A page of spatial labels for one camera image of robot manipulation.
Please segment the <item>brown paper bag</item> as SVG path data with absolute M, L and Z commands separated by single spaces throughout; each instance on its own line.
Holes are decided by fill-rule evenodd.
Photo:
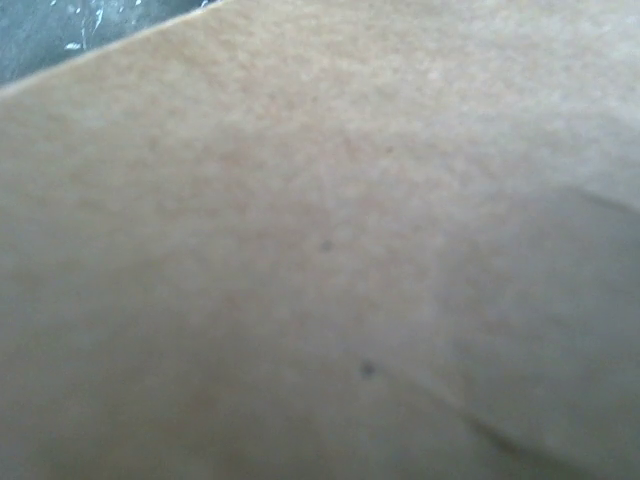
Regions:
M 639 5 L 224 1 L 1 92 L 5 479 L 635 479 Z

